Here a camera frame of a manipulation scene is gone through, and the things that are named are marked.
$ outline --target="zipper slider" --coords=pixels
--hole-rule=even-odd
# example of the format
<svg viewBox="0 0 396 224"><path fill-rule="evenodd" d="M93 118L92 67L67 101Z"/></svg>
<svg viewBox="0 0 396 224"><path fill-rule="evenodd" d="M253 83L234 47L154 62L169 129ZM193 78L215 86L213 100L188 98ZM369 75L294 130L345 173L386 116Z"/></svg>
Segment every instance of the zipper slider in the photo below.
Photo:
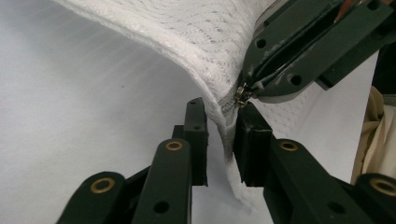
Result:
<svg viewBox="0 0 396 224"><path fill-rule="evenodd" d="M246 83L238 87L236 94L233 97L236 101L236 107L243 108L248 104L248 100L254 95L256 89L251 89Z"/></svg>

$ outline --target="white cloth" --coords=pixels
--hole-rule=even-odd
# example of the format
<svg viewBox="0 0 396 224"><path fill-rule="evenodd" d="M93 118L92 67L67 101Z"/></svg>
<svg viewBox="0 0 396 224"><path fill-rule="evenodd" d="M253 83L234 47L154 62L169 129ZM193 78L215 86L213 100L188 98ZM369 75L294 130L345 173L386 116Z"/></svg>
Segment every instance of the white cloth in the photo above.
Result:
<svg viewBox="0 0 396 224"><path fill-rule="evenodd" d="M230 146L235 81L254 21L270 2L59 2L167 56L198 85L209 117L218 124L235 196L266 216L242 216L246 211L224 197L228 186L220 184L224 173L218 171L223 161L209 155L209 189L195 189L200 196L195 205L202 206L195 207L193 218L201 223L216 218L223 223L247 221L233 216L238 214L267 222L262 189L240 183ZM7 180L0 190L9 192L1 196L0 219L29 223L34 213L45 211L50 214L39 216L36 223L53 222L89 175L110 170L129 176L149 165L172 124L182 122L184 103L200 93L182 70L155 52L84 23L51 2L5 0L0 12L0 175ZM313 85L292 102L255 104L277 137L302 142L332 175L348 180L374 61L329 91ZM216 136L213 127L211 134ZM219 150L218 142L210 143L209 152ZM131 146L132 158L126 156ZM205 207L211 200L218 206ZM214 216L212 210L222 215Z"/></svg>

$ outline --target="white fabric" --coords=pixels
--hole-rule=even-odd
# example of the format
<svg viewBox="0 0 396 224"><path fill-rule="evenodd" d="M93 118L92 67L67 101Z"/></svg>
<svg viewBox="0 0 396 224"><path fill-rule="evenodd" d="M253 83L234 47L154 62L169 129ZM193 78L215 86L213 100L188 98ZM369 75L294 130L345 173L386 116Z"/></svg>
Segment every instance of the white fabric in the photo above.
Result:
<svg viewBox="0 0 396 224"><path fill-rule="evenodd" d="M267 211L262 189L247 189L240 183L230 151L235 82L254 21L270 2L58 2L85 18L99 21L150 46L185 68L204 96L209 117L218 124L226 149L227 175L235 196L250 207ZM128 176L149 165L153 151L144 149L154 149L158 141L169 136L171 123L175 124L176 118L182 120L184 102L199 93L186 79L180 78L183 76L181 70L163 65L165 60L152 51L143 50L143 47L133 50L121 37L98 25L78 21L79 18L55 4L46 0L7 0L0 4L1 37L4 38L2 43L6 43L2 46L0 66L2 80L7 81L2 82L0 93L0 142L2 148L7 149L0 157L0 172L2 178L11 180L0 188L2 192L12 192L2 196L5 197L2 202L7 203L2 203L1 207L18 205L2 209L1 217L7 218L6 223L15 223L13 220L18 218L22 220L18 223L27 223L29 217L16 214L21 206L27 208L27 214L33 214L35 207L29 202L35 201L46 211L56 206L49 219L53 220L59 216L76 186L89 175L103 170L121 170ZM272 125L276 137L302 142L332 175L348 181L374 62L375 56L329 91L313 85L292 102L255 104ZM32 71L38 77L32 77ZM148 77L149 74L158 75L155 78ZM128 84L125 84L128 92L119 91L123 83ZM162 101L170 102L171 106L163 109L163 106L153 105ZM159 111L166 117L160 117ZM139 127L139 131L135 133L130 125ZM153 129L165 133L153 134ZM138 158L123 156L128 155L131 145ZM209 151L219 150L216 141L212 142L212 147ZM119 156L109 158L106 154L109 148ZM134 161L133 170L129 160ZM210 167L209 163L209 176L217 174L216 178L222 179L223 173L217 170L219 165L214 166ZM62 183L57 179L60 175L64 175ZM42 184L35 186L37 179ZM209 179L210 190L227 189L217 183ZM62 195L61 201L49 197L42 203L46 196L42 188L52 184L51 195ZM23 186L29 186L30 191L25 191ZM240 207L233 201L233 209L229 209L226 205L229 199L219 198L221 190L205 193L214 196L208 200L219 203L216 211L220 214L221 209L230 214L245 214L235 212ZM207 210L208 214L216 207L205 208L207 201L198 202L201 202L198 203L201 207L195 210L198 214L202 212L200 209ZM226 215L216 218L225 218L224 223L246 221Z"/></svg>

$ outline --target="beige fabric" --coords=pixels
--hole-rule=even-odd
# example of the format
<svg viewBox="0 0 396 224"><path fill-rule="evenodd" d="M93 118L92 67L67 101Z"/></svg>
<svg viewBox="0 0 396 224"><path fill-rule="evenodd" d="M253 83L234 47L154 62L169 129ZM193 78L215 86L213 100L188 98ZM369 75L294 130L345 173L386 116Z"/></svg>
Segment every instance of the beige fabric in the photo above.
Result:
<svg viewBox="0 0 396 224"><path fill-rule="evenodd" d="M384 105L381 93L372 87L361 130L351 183L360 174L380 173L396 178L396 110Z"/></svg>

